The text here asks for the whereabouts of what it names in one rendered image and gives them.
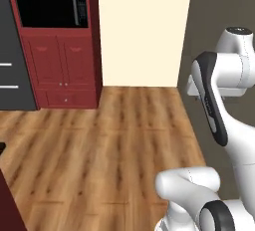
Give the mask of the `dark red cupboard run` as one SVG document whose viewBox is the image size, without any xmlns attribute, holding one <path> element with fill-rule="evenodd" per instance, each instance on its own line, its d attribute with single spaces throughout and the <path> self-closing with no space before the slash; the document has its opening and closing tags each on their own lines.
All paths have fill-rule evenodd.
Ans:
<svg viewBox="0 0 255 231">
<path fill-rule="evenodd" d="M 86 0 L 88 28 L 23 27 L 10 0 L 40 109 L 95 109 L 103 88 L 99 0 Z"/>
</svg>

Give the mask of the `dark red counter cabinet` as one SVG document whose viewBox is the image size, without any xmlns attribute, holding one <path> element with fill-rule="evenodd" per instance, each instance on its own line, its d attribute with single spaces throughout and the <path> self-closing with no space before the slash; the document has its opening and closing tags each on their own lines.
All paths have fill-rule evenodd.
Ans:
<svg viewBox="0 0 255 231">
<path fill-rule="evenodd" d="M 0 170 L 0 231 L 27 231 L 11 191 Z"/>
</svg>

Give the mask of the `dark grey fridge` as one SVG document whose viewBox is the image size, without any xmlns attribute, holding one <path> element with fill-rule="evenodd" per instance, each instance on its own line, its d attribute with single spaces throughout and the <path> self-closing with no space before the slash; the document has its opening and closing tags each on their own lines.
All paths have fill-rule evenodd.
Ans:
<svg viewBox="0 0 255 231">
<path fill-rule="evenodd" d="M 10 0 L 0 0 L 0 111 L 37 109 Z"/>
</svg>

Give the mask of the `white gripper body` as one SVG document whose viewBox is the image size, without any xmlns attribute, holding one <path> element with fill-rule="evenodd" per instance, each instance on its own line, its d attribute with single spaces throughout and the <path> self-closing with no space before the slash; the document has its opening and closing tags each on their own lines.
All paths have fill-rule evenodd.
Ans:
<svg viewBox="0 0 255 231">
<path fill-rule="evenodd" d="M 192 97 L 217 101 L 220 97 L 239 98 L 248 89 L 248 80 L 240 74 L 190 75 L 186 92 Z"/>
</svg>

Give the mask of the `black microwave oven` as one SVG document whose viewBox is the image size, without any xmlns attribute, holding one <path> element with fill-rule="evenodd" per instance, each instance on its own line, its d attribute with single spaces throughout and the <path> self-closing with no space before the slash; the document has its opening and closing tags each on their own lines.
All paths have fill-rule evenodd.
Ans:
<svg viewBox="0 0 255 231">
<path fill-rule="evenodd" d="M 88 28 L 86 0 L 16 0 L 23 27 Z"/>
</svg>

